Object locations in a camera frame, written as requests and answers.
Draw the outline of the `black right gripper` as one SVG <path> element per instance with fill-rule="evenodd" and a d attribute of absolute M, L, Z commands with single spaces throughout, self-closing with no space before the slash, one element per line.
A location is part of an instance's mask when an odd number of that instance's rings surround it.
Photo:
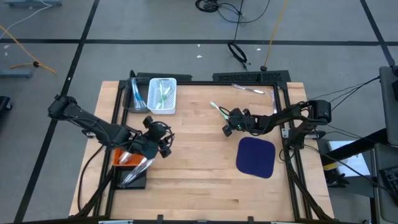
<path fill-rule="evenodd" d="M 249 132 L 250 134 L 259 134 L 260 129 L 258 125 L 259 116 L 251 114 L 248 109 L 241 111 L 239 108 L 234 108 L 230 111 L 231 126 L 225 125 L 222 130 L 226 137 L 232 135 L 233 130 Z"/>

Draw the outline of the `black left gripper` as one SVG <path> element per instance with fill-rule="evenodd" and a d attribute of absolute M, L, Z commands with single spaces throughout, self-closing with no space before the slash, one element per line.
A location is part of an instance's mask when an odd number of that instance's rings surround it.
<path fill-rule="evenodd" d="M 153 123 L 151 116 L 146 116 L 143 125 L 147 132 L 133 140 L 133 153 L 140 154 L 146 159 L 154 159 L 158 153 L 163 158 L 171 155 L 173 132 L 165 123 Z"/>

